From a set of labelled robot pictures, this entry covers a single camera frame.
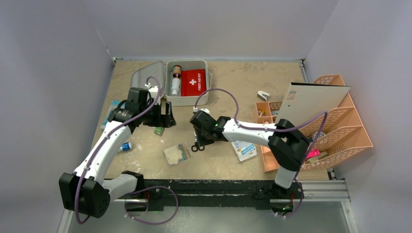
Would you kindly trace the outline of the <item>beige gauze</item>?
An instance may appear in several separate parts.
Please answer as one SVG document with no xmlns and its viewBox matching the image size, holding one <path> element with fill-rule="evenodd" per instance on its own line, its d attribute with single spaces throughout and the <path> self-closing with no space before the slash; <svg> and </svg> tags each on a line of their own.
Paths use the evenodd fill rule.
<svg viewBox="0 0 412 233">
<path fill-rule="evenodd" d="M 163 150 L 165 159 L 170 166 L 178 165 L 191 158 L 190 150 L 185 144 L 177 144 Z"/>
</svg>

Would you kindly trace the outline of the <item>white plastic bottle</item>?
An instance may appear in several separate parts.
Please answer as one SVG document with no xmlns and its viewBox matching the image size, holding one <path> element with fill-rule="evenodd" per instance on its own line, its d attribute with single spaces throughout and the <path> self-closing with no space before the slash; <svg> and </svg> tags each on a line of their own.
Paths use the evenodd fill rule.
<svg viewBox="0 0 412 233">
<path fill-rule="evenodd" d="M 171 84 L 171 96 L 177 97 L 180 93 L 180 86 L 181 86 L 181 78 L 172 78 Z"/>
</svg>

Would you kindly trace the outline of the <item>blue white mask packet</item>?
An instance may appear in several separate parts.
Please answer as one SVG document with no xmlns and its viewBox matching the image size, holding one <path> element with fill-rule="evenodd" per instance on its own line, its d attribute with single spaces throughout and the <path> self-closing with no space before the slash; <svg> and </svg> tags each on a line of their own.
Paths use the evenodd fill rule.
<svg viewBox="0 0 412 233">
<path fill-rule="evenodd" d="M 257 155 L 257 149 L 253 143 L 243 141 L 233 141 L 231 145 L 240 162 L 244 162 Z"/>
</svg>

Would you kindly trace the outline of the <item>red first aid pouch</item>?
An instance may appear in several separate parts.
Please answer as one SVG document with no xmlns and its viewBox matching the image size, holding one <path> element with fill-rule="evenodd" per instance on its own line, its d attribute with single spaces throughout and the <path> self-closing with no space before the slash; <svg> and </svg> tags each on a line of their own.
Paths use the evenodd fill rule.
<svg viewBox="0 0 412 233">
<path fill-rule="evenodd" d="M 181 77 L 181 96 L 199 96 L 206 91 L 205 69 L 183 70 Z"/>
</svg>

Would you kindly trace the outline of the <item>brown bottle orange cap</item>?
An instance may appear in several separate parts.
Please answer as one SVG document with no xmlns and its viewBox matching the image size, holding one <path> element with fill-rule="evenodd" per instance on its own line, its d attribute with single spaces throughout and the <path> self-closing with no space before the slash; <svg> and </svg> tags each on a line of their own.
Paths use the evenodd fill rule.
<svg viewBox="0 0 412 233">
<path fill-rule="evenodd" d="M 173 71 L 172 71 L 172 76 L 173 76 L 173 78 L 178 78 L 178 79 L 180 79 L 180 78 L 181 78 L 181 72 L 182 72 L 181 66 L 180 66 L 180 65 L 175 65 L 175 66 L 173 67 Z"/>
</svg>

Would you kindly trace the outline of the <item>light blue wipes packet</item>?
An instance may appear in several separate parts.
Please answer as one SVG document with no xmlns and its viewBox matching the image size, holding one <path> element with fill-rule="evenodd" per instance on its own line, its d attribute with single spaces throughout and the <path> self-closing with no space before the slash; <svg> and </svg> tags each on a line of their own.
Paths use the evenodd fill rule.
<svg viewBox="0 0 412 233">
<path fill-rule="evenodd" d="M 123 100 L 123 101 L 119 101 L 119 100 L 113 100 L 113 101 L 111 101 L 111 104 L 110 104 L 110 106 L 109 106 L 109 108 L 108 108 L 108 111 L 107 111 L 105 117 L 103 118 L 103 122 L 102 122 L 102 124 L 100 125 L 100 129 L 102 129 L 102 130 L 105 129 L 106 124 L 107 124 L 107 122 L 108 122 L 108 118 L 109 118 L 109 116 L 111 115 L 112 111 L 115 110 L 116 108 L 118 108 L 119 104 L 122 104 L 120 107 L 123 108 L 123 107 L 124 107 L 124 102 L 125 102 L 124 100 Z"/>
</svg>

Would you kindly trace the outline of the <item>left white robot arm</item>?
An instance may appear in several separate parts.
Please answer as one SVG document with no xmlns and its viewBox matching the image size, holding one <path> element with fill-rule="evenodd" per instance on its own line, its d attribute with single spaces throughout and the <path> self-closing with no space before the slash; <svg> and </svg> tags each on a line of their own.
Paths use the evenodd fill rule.
<svg viewBox="0 0 412 233">
<path fill-rule="evenodd" d="M 124 195 L 134 199 L 143 196 L 142 174 L 124 171 L 111 180 L 106 180 L 105 176 L 121 146 L 137 127 L 170 128 L 176 125 L 170 102 L 166 103 L 165 114 L 161 112 L 163 92 L 158 86 L 130 88 L 127 99 L 110 112 L 104 131 L 89 155 L 72 173 L 61 175 L 58 184 L 65 209 L 100 218 L 114 200 Z"/>
</svg>

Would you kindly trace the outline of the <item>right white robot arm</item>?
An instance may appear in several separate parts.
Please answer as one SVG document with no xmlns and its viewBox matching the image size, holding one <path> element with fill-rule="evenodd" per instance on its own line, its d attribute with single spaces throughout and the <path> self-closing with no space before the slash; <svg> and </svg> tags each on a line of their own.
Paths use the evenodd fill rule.
<svg viewBox="0 0 412 233">
<path fill-rule="evenodd" d="M 200 147 L 214 142 L 247 142 L 269 148 L 279 164 L 273 192 L 283 198 L 292 191 L 292 182 L 306 158 L 310 141 L 286 119 L 277 124 L 236 121 L 227 116 L 214 119 L 205 111 L 197 111 L 190 119 Z"/>
</svg>

